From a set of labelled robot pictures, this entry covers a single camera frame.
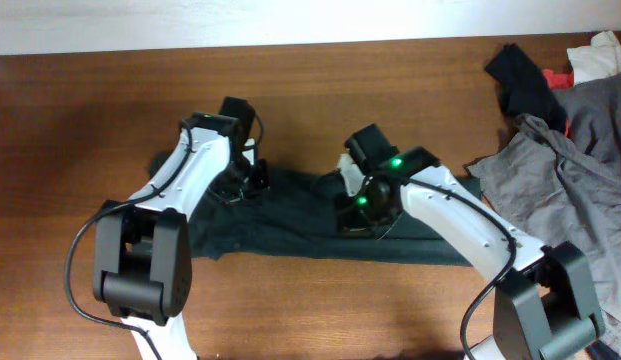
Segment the black Nike t-shirt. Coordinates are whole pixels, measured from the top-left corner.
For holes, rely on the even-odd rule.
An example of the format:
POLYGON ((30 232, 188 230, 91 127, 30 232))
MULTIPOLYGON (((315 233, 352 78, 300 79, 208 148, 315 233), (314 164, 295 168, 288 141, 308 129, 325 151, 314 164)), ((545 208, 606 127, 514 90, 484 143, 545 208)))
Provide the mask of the black Nike t-shirt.
POLYGON ((217 260, 246 252, 400 264, 468 263, 437 232, 408 215, 360 231, 339 229, 334 202, 345 187, 334 173, 272 168, 267 175, 267 188, 236 202, 225 198, 241 188, 239 179, 219 176, 188 222, 193 257, 217 260))

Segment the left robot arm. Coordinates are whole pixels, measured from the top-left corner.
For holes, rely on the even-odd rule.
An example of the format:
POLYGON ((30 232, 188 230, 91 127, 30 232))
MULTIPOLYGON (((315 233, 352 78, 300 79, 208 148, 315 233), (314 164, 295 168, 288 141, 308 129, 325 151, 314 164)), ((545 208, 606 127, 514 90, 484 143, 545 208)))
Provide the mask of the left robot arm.
POLYGON ((194 113, 149 182, 96 223, 93 293, 133 333, 145 359, 193 359, 183 309, 192 283, 188 221, 202 198, 248 197, 263 161, 242 115, 194 113))

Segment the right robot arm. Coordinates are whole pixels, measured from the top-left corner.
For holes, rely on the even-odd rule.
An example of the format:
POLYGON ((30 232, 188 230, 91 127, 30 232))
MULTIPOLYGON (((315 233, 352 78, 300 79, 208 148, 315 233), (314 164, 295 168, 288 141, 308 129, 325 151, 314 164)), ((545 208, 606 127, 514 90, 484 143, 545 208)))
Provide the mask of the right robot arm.
POLYGON ((351 149, 337 169, 372 223, 401 212, 432 228, 485 279, 463 315, 467 359, 567 359, 605 332, 588 260, 518 229, 421 147, 374 164, 351 149))

